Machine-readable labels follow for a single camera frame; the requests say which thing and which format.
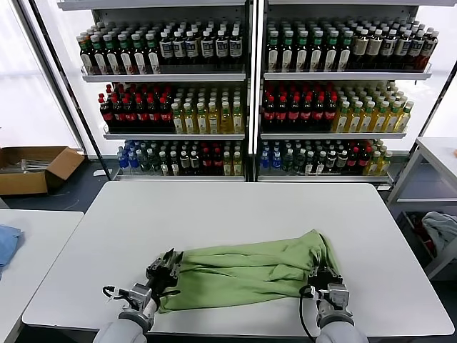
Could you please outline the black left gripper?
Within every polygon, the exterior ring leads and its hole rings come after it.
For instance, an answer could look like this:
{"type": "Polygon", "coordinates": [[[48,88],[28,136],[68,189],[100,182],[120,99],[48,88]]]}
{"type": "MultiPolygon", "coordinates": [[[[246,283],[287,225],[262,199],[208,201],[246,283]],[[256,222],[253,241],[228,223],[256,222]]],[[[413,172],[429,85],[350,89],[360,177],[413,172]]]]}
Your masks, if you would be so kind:
{"type": "Polygon", "coordinates": [[[176,252],[174,248],[158,257],[146,268],[146,286],[153,292],[164,292],[167,288],[175,287],[183,257],[184,252],[176,252]]]}

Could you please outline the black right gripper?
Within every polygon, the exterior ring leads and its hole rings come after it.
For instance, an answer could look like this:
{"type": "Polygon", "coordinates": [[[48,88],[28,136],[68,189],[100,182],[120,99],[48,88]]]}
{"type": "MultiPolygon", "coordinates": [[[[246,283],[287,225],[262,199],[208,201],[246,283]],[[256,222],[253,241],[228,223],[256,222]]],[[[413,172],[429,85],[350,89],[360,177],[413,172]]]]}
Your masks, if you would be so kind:
{"type": "Polygon", "coordinates": [[[323,266],[321,253],[315,252],[312,257],[312,267],[308,276],[308,288],[315,290],[327,290],[329,284],[343,284],[338,260],[331,249],[326,250],[324,265],[330,270],[319,270],[323,266]]]}

